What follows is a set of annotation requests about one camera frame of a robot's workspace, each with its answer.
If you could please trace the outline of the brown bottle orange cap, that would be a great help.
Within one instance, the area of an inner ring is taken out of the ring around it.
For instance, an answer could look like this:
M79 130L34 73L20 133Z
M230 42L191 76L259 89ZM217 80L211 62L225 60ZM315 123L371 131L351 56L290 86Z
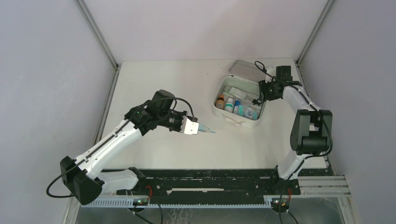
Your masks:
M224 110L225 108L225 101L224 101L224 95L220 94L215 102L215 107L219 108L221 110Z

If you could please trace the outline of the teal bagged bandage pack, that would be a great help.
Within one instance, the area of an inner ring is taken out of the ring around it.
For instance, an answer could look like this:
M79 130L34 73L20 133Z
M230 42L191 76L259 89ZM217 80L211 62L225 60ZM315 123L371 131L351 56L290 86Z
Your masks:
M244 117L251 120L258 120L261 114L262 107L257 105L246 105L244 106Z

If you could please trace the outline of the white bottle green label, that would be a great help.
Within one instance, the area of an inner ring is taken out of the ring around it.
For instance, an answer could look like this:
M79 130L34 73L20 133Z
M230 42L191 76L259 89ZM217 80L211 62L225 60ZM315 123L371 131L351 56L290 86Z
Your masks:
M226 112L232 113L232 112L233 112L233 108L234 108L233 98L228 98L228 100L227 100L226 103L225 103L224 110L225 110Z

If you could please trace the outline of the grey box lid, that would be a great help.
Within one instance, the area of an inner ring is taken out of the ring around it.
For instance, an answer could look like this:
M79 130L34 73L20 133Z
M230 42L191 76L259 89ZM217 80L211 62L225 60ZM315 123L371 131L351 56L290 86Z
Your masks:
M271 77L260 71L254 63L236 60L228 69L228 73L234 77L252 82L271 81Z

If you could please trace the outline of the black handled medical scissors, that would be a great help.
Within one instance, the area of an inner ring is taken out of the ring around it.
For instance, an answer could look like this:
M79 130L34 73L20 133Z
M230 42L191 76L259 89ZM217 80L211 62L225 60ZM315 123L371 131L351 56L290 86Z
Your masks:
M262 105L262 101L260 99L253 99L252 103L253 103L253 105L256 105L256 106L261 106Z

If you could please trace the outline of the clear plastic swab pack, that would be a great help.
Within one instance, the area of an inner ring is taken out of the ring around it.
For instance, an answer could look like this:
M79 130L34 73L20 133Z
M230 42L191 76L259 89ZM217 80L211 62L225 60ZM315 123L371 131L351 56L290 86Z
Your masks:
M244 91L239 90L239 89L237 89L235 87L232 87L230 89L229 94L231 94L231 95L233 95L233 96L235 96L237 98L240 98L240 99L245 99L246 96L247 96L247 94Z

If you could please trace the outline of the grey plastic medicine box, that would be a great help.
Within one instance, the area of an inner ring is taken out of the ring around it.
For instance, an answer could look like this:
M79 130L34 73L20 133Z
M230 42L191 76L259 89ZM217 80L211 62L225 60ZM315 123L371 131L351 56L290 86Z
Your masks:
M240 98L237 98L237 97L229 94L229 91L232 87L235 87L239 90L244 91L247 94L246 98L240 99ZM225 102L228 100L228 98L233 98L233 104L235 104L236 100L240 101L239 115L233 114L230 112L226 112L225 110L221 110L221 109L215 107L215 102L220 94L224 95ZM261 105L262 110L261 110L261 114L260 114L258 120L251 120L251 119L245 118L243 116L244 109L245 109L244 106L253 105L252 100L259 99L259 95L260 95L260 90L259 90L258 82L243 80L241 78L234 77L232 75L227 76L226 78L224 78L222 80L217 92L214 94L214 99L213 99L211 109L212 109L213 114L222 120L231 122L231 123L235 124L236 126L254 128L254 127L258 126L262 120L265 103L263 103Z

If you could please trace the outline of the blue cotton ball pack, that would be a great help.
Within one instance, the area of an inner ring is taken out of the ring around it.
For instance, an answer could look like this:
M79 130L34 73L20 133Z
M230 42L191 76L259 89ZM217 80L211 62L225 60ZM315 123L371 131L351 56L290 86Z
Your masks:
M208 128L203 124L199 124L198 131L203 133L215 133L215 131L211 130L210 128Z

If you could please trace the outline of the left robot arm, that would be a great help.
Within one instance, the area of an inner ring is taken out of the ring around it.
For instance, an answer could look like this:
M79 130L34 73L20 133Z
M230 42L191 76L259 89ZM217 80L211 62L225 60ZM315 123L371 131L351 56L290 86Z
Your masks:
M151 100L131 108L121 122L104 139L86 152L60 161L63 184L81 205L87 205L101 194L118 190L130 190L139 195L145 191L143 177L131 169L103 172L103 168L122 150L142 138L158 126L184 134L198 133L198 119L193 111L176 111L174 101L190 103L165 90L155 92Z

